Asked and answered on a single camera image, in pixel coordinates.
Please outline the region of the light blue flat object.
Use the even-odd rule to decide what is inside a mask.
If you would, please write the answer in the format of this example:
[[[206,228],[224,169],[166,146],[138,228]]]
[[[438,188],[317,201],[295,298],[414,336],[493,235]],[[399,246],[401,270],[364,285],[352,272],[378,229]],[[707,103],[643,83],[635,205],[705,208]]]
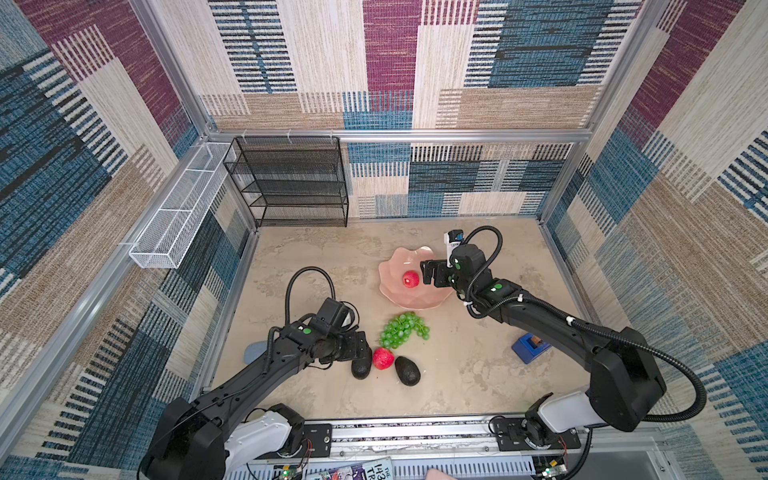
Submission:
[[[267,350],[267,342],[260,341],[254,342],[246,347],[243,354],[243,362],[245,365],[251,364],[258,359]]]

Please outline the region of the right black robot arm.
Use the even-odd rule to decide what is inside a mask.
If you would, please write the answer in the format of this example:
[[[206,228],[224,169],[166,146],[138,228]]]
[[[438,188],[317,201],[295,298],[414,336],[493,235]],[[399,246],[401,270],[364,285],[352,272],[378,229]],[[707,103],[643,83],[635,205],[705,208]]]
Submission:
[[[480,275],[479,286],[471,286],[468,268],[428,260],[420,269],[424,283],[452,288],[470,307],[541,338],[589,373],[588,385],[561,396],[547,394],[529,408],[524,431],[531,447],[548,447],[577,427],[608,425],[632,432],[666,392],[654,357],[636,347],[646,345],[639,332],[581,330],[578,319],[488,271]]]

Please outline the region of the pink flower-shaped fruit bowl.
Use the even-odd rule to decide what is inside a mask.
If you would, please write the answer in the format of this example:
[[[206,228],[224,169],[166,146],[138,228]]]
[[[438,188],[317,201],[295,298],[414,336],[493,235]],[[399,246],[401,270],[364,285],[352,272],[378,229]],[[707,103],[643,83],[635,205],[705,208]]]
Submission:
[[[405,310],[439,307],[449,297],[450,292],[447,288],[426,284],[420,269],[422,261],[435,259],[435,253],[428,246],[415,250],[396,248],[389,260],[379,264],[380,292]]]

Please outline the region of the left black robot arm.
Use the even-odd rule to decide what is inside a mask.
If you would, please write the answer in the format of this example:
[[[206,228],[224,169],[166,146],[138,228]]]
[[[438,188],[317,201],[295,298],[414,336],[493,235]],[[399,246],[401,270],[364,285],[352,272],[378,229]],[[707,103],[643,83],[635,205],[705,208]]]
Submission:
[[[137,475],[148,479],[222,479],[236,452],[226,442],[273,390],[318,361],[358,360],[368,350],[354,327],[324,334],[294,322],[270,330],[266,351],[219,387],[188,401],[178,397],[162,412]]]

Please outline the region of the green fake grape bunch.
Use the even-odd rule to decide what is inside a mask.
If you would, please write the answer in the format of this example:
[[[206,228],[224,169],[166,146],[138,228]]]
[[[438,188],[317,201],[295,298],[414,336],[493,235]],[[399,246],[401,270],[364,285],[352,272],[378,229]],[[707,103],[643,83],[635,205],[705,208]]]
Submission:
[[[384,325],[378,337],[378,344],[386,349],[397,349],[413,336],[426,341],[431,336],[431,329],[415,312],[405,312],[393,317]]]

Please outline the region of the red fake fruit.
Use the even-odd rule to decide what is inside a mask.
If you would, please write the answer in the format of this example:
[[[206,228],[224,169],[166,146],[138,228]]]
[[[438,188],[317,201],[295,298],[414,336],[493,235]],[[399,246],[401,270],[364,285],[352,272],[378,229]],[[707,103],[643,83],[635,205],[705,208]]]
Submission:
[[[372,364],[378,370],[386,370],[393,366],[394,354],[387,348],[377,348],[373,353]]]
[[[419,273],[414,270],[404,272],[402,274],[401,280],[403,285],[409,289],[416,288],[421,283]]]

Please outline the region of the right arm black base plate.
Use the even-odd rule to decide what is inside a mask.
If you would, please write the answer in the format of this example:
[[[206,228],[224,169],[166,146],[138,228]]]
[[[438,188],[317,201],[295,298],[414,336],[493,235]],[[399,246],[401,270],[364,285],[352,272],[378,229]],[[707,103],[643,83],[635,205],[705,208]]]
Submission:
[[[575,430],[554,433],[536,420],[496,415],[488,422],[498,449],[508,451],[579,450],[582,442]]]

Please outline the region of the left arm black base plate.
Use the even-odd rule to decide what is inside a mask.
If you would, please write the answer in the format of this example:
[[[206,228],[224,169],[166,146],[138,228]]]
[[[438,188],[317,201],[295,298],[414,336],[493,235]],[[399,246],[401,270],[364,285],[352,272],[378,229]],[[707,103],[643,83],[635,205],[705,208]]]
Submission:
[[[305,423],[293,427],[284,454],[289,459],[308,456],[309,459],[328,458],[331,454],[333,427],[330,423]]]

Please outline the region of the printed booklet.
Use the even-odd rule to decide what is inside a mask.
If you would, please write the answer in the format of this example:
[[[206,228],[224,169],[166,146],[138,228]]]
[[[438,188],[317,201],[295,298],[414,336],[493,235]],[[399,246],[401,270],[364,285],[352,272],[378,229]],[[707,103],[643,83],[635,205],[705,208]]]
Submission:
[[[390,458],[354,463],[306,473],[307,480],[394,480],[395,469]]]

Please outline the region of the blue block with brown top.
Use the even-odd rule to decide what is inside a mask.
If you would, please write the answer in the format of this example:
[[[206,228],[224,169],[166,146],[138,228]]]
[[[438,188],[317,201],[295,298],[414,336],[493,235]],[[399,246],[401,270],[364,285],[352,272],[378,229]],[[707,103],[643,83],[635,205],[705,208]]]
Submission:
[[[522,335],[511,347],[512,351],[526,365],[538,359],[550,348],[551,345],[549,343],[531,333]]]

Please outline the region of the dark fake avocado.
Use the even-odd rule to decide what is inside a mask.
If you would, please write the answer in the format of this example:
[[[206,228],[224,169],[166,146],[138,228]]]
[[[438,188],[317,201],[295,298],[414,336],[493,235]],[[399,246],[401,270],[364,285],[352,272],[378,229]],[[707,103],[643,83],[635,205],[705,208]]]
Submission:
[[[399,356],[394,362],[395,370],[403,385],[413,387],[421,381],[421,371],[416,363],[407,357]]]
[[[361,356],[351,362],[351,373],[353,377],[357,380],[366,379],[370,375],[372,364],[373,351],[370,347],[366,347]]]

